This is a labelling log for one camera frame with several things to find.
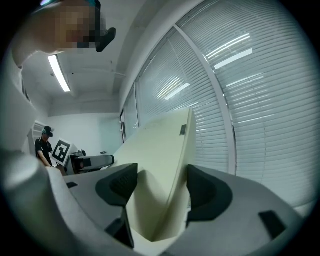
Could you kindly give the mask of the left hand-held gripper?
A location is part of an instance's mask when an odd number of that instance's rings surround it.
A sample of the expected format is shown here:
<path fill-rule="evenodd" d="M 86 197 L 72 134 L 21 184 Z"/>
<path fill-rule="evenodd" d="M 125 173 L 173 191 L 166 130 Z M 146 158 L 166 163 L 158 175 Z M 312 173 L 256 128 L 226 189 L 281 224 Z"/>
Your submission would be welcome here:
<path fill-rule="evenodd" d="M 86 152 L 78 149 L 74 143 L 60 139 L 52 152 L 51 158 L 56 162 L 56 166 L 54 167 L 60 170 L 63 176 L 76 175 L 79 173 L 74 164 L 75 158 L 78 157 L 84 157 L 83 170 L 88 172 L 99 171 L 115 163 L 113 155 L 86 155 Z"/>

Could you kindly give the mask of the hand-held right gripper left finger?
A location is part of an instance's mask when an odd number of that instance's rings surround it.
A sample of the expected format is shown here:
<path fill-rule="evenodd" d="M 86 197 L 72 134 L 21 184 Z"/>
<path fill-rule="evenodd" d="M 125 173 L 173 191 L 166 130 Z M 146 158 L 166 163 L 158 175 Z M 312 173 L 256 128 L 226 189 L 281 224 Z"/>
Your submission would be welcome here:
<path fill-rule="evenodd" d="M 126 206 L 138 184 L 137 163 L 65 176 L 64 181 L 99 228 L 130 249 L 135 247 Z"/>

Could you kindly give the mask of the ceiling strip light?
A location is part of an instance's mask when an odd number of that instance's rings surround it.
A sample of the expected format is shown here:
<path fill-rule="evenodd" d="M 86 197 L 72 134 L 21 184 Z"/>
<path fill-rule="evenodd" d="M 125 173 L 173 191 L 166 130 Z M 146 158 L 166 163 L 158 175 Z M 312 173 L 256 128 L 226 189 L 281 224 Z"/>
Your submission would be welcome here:
<path fill-rule="evenodd" d="M 60 66 L 60 63 L 59 63 L 59 60 L 58 60 L 58 56 L 55 54 L 55 55 L 51 55 L 48 57 L 48 61 L 50 63 L 50 66 L 52 68 L 52 71 L 58 81 L 58 83 L 60 84 L 62 90 L 65 92 L 65 93 L 69 93 L 71 91 L 66 79 L 65 79 L 65 76 L 62 72 L 62 69 L 61 69 L 61 66 Z"/>

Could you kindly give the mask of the person's white printed T-shirt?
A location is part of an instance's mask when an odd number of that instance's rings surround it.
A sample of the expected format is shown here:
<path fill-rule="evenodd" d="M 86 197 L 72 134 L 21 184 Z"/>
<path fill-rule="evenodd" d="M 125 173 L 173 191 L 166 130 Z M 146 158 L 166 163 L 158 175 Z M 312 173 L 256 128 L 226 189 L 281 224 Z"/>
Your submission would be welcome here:
<path fill-rule="evenodd" d="M 24 87 L 22 71 L 8 49 L 0 66 L 0 154 L 24 152 L 38 118 Z"/>

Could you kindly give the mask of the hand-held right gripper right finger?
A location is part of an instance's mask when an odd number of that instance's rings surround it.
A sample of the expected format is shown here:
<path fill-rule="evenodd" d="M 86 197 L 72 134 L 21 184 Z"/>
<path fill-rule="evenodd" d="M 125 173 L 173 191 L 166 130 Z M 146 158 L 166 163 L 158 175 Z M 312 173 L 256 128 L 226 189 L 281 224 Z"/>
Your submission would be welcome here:
<path fill-rule="evenodd" d="M 278 256 L 302 217 L 255 181 L 189 165 L 191 198 L 185 232 L 169 256 Z"/>

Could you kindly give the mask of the white window blinds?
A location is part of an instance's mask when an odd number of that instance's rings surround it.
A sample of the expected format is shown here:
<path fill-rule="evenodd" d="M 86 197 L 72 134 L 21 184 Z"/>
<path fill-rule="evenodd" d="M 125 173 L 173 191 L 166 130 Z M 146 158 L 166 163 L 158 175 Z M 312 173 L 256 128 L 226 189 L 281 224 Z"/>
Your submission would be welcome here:
<path fill-rule="evenodd" d="M 206 0 L 135 82 L 137 118 L 192 108 L 196 163 L 261 183 L 292 207 L 320 191 L 320 64 L 275 0 Z"/>

